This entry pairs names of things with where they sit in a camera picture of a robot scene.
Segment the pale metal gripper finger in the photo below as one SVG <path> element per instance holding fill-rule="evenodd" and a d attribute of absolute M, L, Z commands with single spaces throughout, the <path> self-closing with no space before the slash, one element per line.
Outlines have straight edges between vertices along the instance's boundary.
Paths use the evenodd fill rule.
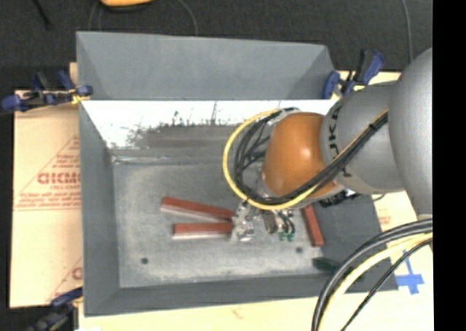
<path fill-rule="evenodd" d="M 234 225 L 231 233 L 232 242 L 249 242 L 256 237 L 254 225 Z"/>
<path fill-rule="evenodd" d="M 242 201 L 234 211 L 232 221 L 234 223 L 249 223 L 255 218 L 256 212 L 257 209 L 254 206 L 246 201 Z"/>

